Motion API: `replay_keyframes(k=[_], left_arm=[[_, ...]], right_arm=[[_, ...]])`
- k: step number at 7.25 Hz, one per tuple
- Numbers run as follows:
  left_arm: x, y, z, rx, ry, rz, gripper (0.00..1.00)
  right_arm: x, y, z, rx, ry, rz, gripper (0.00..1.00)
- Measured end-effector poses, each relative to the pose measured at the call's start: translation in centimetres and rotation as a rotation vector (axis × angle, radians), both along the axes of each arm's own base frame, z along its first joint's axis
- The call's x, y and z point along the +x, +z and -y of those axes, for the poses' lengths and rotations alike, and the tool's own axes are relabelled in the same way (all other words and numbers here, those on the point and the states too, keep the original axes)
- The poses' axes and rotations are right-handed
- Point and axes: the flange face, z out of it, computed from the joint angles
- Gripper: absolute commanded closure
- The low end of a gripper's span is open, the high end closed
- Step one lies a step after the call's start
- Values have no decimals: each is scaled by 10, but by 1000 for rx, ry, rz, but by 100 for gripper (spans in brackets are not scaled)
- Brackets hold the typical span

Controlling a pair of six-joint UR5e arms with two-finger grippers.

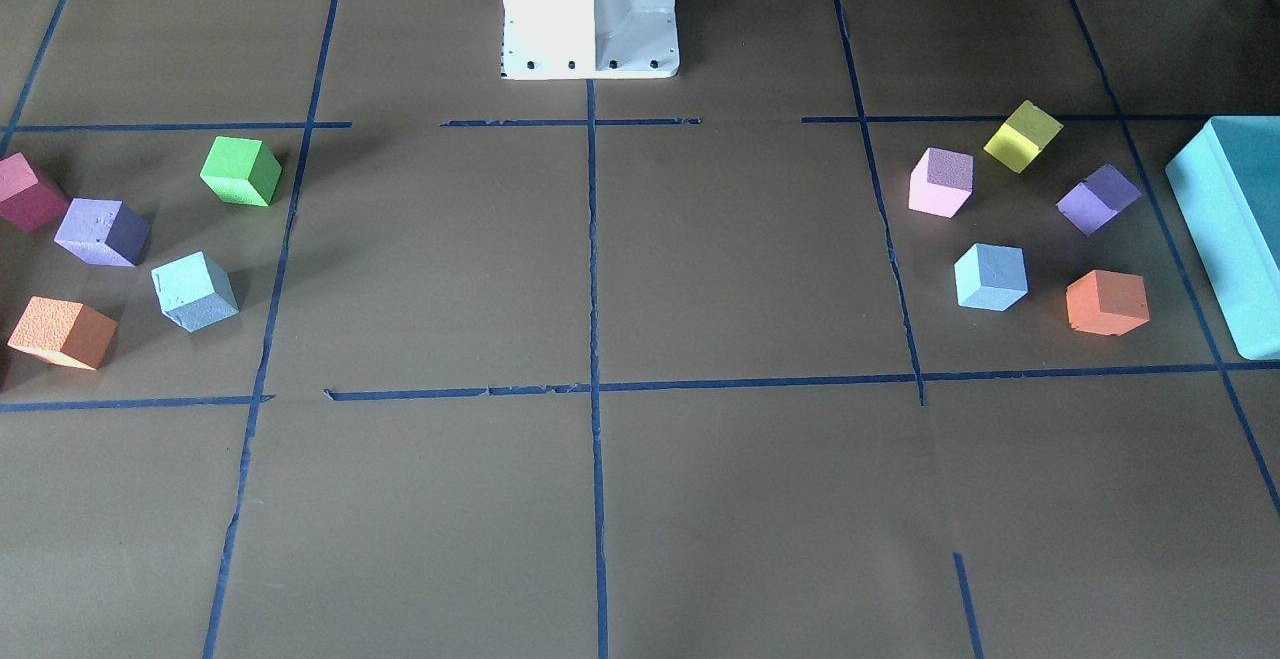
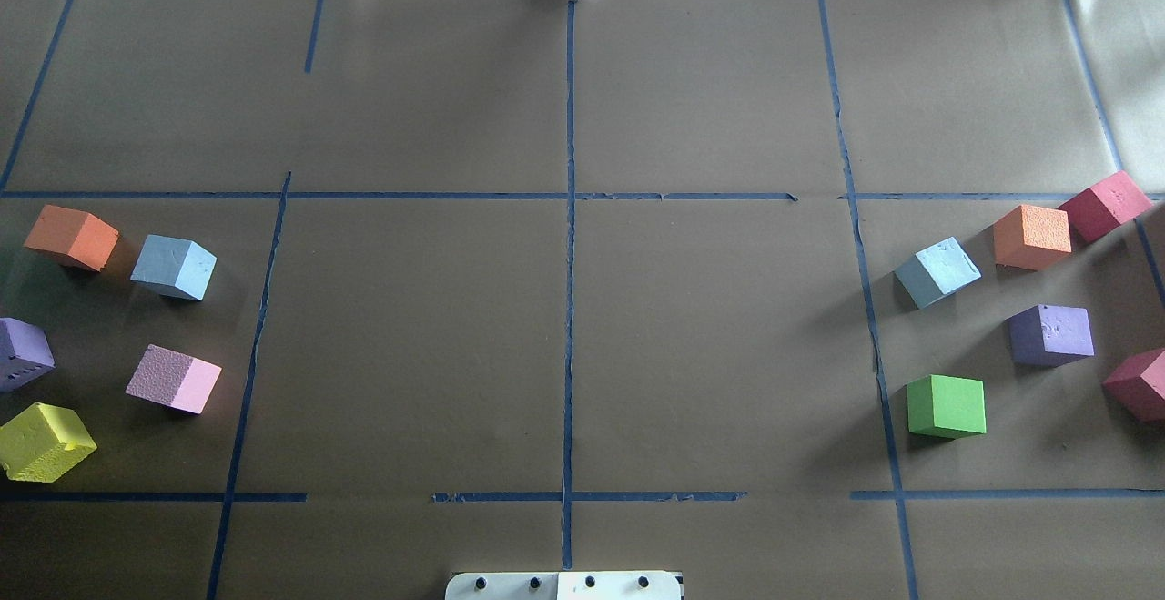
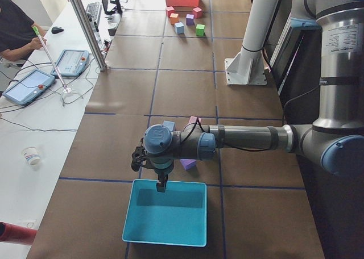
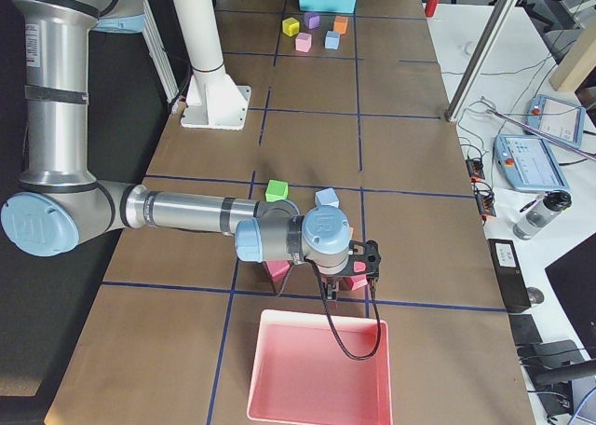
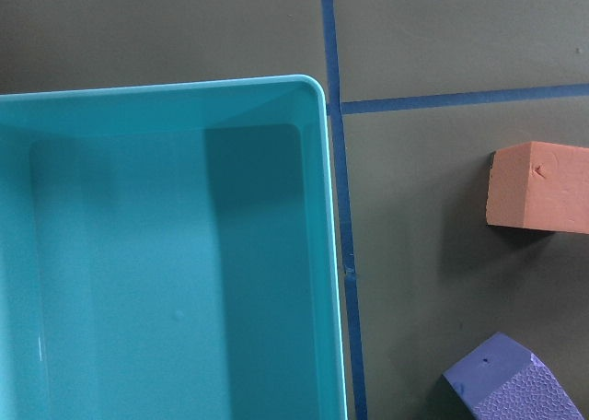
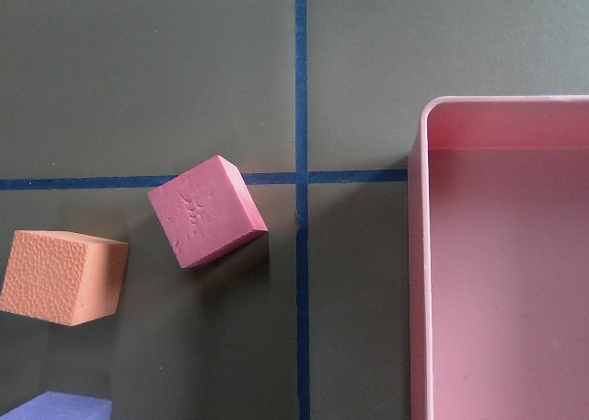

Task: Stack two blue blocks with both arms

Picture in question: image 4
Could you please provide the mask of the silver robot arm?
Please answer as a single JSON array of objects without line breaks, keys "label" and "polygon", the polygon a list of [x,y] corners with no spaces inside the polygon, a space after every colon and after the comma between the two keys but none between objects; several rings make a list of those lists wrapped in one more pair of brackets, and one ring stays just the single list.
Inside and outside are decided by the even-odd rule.
[{"label": "silver robot arm", "polygon": [[353,240],[334,203],[317,199],[301,213],[285,199],[170,193],[97,179],[88,170],[88,35],[141,32],[144,0],[12,2],[25,20],[29,155],[1,223],[18,248],[53,256],[119,228],[169,227],[231,236],[245,262],[308,264],[324,300],[344,278],[376,283],[377,244]]}]

